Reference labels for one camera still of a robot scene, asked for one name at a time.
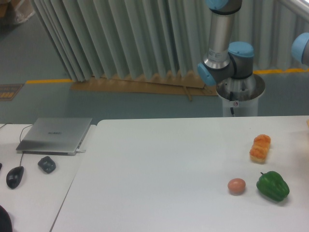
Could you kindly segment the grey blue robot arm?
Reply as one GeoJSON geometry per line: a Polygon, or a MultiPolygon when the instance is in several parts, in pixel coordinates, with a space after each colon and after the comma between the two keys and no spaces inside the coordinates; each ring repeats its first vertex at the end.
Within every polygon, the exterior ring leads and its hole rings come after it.
{"type": "MultiPolygon", "coordinates": [[[[309,22],[308,0],[278,0],[289,10],[309,22]]],[[[215,86],[233,77],[247,78],[252,74],[253,48],[248,43],[229,43],[235,13],[241,9],[242,0],[205,0],[212,12],[208,52],[197,65],[203,82],[215,86]]],[[[309,33],[299,35],[291,47],[292,57],[309,66],[309,33]]]]}

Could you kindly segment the dark sleeved forearm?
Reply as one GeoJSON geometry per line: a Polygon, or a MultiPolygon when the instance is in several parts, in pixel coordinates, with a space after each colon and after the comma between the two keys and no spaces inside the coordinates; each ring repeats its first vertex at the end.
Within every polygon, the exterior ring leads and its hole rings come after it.
{"type": "Polygon", "coordinates": [[[0,206],[0,232],[12,232],[12,222],[8,212],[0,206]]]}

